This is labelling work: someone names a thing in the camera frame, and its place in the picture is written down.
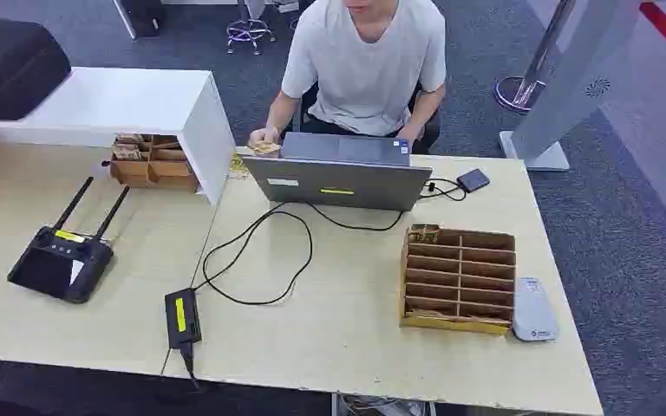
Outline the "person's right hand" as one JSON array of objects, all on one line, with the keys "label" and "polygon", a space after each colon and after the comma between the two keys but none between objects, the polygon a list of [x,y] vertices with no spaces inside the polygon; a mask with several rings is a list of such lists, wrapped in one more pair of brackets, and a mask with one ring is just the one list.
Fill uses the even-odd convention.
[{"label": "person's right hand", "polygon": [[279,130],[274,126],[259,128],[250,133],[247,146],[249,148],[256,148],[259,146],[277,144],[279,142],[279,137]]}]

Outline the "person's left hand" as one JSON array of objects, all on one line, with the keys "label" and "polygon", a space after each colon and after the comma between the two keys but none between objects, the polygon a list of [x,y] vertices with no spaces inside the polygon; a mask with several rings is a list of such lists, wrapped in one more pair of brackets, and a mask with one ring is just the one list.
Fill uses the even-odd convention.
[{"label": "person's left hand", "polygon": [[408,146],[412,148],[415,142],[421,138],[423,129],[423,125],[408,123],[399,130],[396,138],[401,141],[406,141]]}]

